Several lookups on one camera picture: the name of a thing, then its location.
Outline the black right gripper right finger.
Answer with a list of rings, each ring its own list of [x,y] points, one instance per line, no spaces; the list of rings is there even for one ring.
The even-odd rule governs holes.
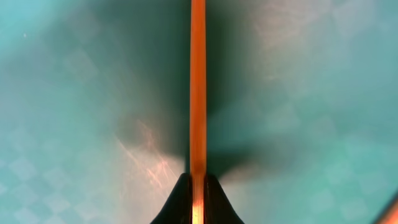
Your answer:
[[[205,224],[244,224],[234,211],[220,182],[212,174],[205,177],[204,219]]]

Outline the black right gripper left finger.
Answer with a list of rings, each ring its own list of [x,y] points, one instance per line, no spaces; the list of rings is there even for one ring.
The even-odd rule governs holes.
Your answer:
[[[192,178],[183,173],[178,178],[168,199],[150,224],[192,223]]]

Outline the wooden chopstick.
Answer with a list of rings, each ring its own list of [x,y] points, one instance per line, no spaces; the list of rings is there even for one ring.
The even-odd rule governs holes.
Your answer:
[[[206,1],[191,1],[190,28],[190,173],[192,224],[204,224],[206,174]]]

